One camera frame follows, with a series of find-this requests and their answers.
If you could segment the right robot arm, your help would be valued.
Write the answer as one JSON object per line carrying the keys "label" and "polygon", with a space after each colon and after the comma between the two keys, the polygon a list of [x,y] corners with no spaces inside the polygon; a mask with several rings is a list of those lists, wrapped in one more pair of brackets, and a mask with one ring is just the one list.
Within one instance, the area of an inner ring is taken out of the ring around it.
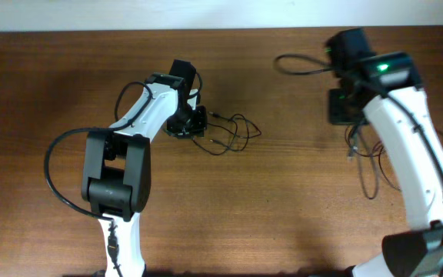
{"label": "right robot arm", "polygon": [[378,55],[360,28],[326,43],[339,87],[330,91],[336,125],[375,129],[397,176],[409,231],[386,235],[381,253],[345,276],[443,276],[443,148],[413,60],[405,52]]}

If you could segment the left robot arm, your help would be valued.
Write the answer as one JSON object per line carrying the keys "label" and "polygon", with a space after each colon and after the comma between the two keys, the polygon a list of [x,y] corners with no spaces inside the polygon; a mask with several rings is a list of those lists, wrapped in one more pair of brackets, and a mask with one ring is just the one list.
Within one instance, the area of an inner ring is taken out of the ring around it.
{"label": "left robot arm", "polygon": [[169,73],[141,83],[139,100],[104,133],[86,139],[82,198],[100,215],[107,265],[97,276],[142,276],[140,216],[152,185],[151,143],[164,128],[177,139],[203,136],[206,109],[200,104],[195,66],[174,60]]}

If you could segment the black USB cable thick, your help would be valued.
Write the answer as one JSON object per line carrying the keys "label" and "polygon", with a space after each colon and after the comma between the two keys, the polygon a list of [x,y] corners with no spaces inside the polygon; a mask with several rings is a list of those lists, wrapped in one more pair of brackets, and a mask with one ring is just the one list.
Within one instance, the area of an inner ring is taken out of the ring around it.
{"label": "black USB cable thick", "polygon": [[[350,125],[345,131],[345,143],[348,146],[349,159],[355,159],[358,170],[358,180],[361,193],[367,200],[375,200],[380,189],[380,178],[378,175],[378,164],[375,161],[375,151],[366,142],[362,133],[364,123]],[[365,163],[370,167],[373,187],[369,188],[365,181]]]}

